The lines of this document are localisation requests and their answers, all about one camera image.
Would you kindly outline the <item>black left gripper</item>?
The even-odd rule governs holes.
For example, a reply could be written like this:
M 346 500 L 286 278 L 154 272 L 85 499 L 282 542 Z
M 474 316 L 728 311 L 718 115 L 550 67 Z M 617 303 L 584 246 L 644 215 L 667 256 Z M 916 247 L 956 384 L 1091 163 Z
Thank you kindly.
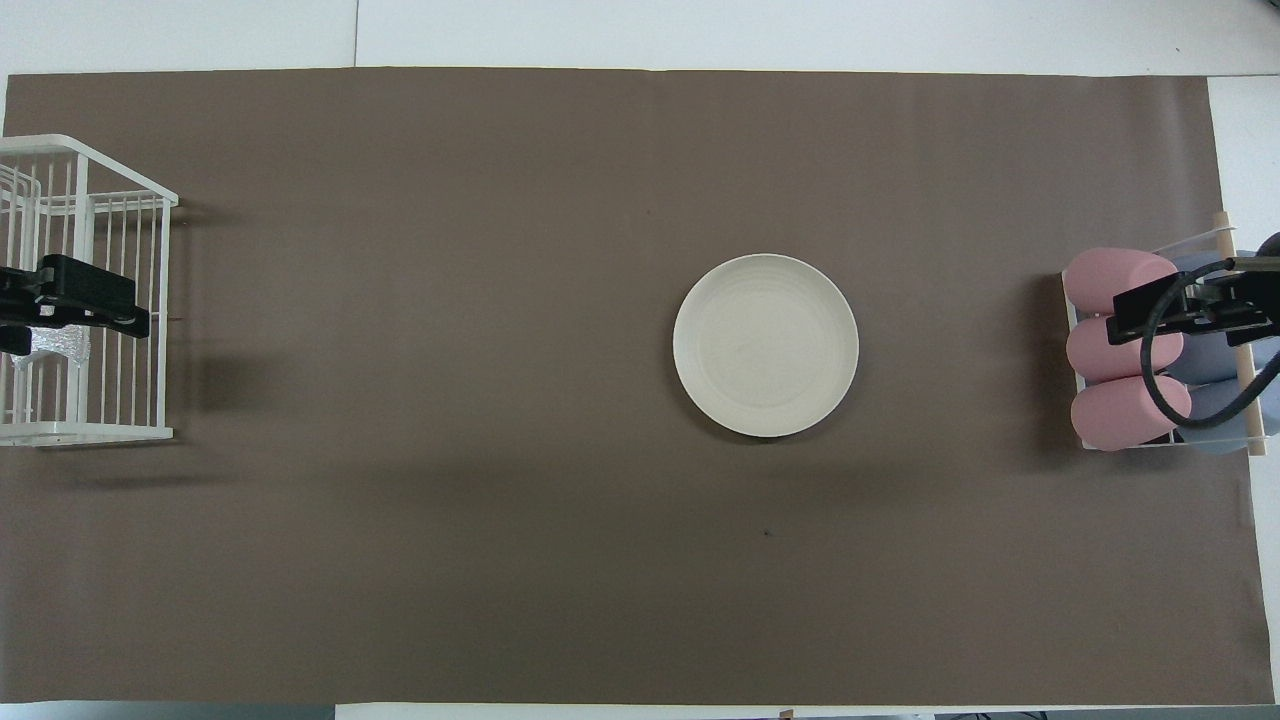
M 136 340 L 151 336 L 150 313 L 133 306 L 123 314 L 40 305 L 45 299 L 79 305 L 133 305 L 136 282 L 63 254 L 45 255 L 40 270 L 1 269 L 1 351 L 15 357 L 32 352 L 33 328 L 69 325 L 105 328 Z

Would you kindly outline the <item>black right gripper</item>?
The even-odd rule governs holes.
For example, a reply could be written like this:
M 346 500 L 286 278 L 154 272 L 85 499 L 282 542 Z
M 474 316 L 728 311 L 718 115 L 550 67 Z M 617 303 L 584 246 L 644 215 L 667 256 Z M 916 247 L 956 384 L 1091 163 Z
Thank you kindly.
M 1279 334 L 1279 260 L 1228 258 L 1175 270 L 1114 297 L 1106 340 L 1123 346 L 1153 336 L 1224 333 L 1236 347 Z

